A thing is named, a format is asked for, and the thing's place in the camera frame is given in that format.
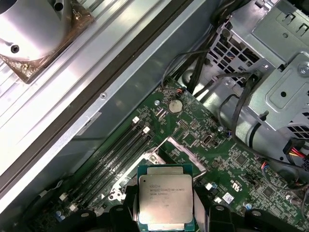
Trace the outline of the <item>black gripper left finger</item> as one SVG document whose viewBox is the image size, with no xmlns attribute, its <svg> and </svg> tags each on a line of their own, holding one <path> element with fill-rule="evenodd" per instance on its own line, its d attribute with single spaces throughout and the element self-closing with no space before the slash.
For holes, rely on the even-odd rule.
<svg viewBox="0 0 309 232">
<path fill-rule="evenodd" d="M 113 206 L 98 216 L 94 210 L 79 210 L 73 214 L 73 232 L 138 232 L 136 219 L 138 187 L 129 186 L 121 205 Z"/>
</svg>

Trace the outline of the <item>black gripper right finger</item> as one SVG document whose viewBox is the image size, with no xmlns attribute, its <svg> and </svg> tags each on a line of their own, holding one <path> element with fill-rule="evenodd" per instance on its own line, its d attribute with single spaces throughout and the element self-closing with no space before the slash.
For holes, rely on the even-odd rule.
<svg viewBox="0 0 309 232">
<path fill-rule="evenodd" d="M 264 232 L 253 217 L 241 217 L 224 205 L 213 203 L 205 187 L 194 187 L 194 216 L 201 232 Z"/>
</svg>

